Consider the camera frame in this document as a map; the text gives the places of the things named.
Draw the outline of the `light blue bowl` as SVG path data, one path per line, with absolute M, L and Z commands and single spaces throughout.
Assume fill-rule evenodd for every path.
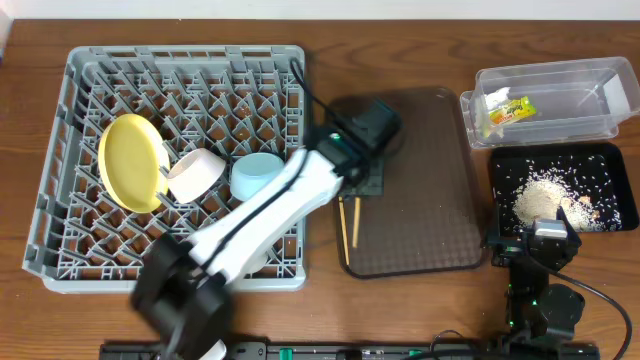
M 283 169 L 284 161 L 271 153 L 253 153 L 237 160 L 231 171 L 230 190 L 234 198 L 247 201 L 271 182 Z

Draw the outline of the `rice food scraps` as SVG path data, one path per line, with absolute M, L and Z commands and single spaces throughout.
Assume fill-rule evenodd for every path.
M 600 155 L 502 158 L 493 163 L 501 231 L 516 234 L 562 206 L 577 232 L 622 228 L 612 173 Z

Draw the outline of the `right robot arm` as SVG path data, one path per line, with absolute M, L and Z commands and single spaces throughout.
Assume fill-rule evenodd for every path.
M 504 353 L 528 348 L 558 354 L 573 339 L 585 306 L 584 297 L 549 277 L 569 264 L 582 242 L 564 209 L 553 219 L 538 218 L 517 236 L 503 236 L 495 216 L 484 245 L 491 264 L 509 271 L 506 322 L 510 332 L 496 341 Z

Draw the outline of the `green snack wrapper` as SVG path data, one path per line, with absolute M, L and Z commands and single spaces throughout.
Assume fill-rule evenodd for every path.
M 537 109 L 531 103 L 528 96 L 509 100 L 506 104 L 489 113 L 489 119 L 494 125 L 507 125 L 518 122 L 537 113 Z

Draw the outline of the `white napkin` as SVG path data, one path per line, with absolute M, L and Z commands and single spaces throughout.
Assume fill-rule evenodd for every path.
M 491 135 L 494 125 L 490 120 L 492 111 L 498 110 L 509 100 L 510 87 L 502 87 L 492 93 L 481 95 L 475 103 L 475 125 L 479 133 L 487 138 Z

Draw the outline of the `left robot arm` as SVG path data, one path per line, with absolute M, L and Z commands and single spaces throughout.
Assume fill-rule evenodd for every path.
M 282 171 L 248 200 L 185 240 L 156 239 L 130 297 L 159 334 L 163 359 L 222 359 L 234 315 L 232 285 L 259 257 L 343 187 L 356 187 L 402 129 L 380 100 L 310 130 Z

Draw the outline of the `yellow plate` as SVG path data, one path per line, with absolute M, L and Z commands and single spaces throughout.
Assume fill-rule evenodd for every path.
M 125 114 L 104 130 L 98 149 L 100 177 L 109 196 L 134 213 L 150 213 L 166 195 L 168 182 L 161 172 L 170 168 L 163 139 L 146 118 Z

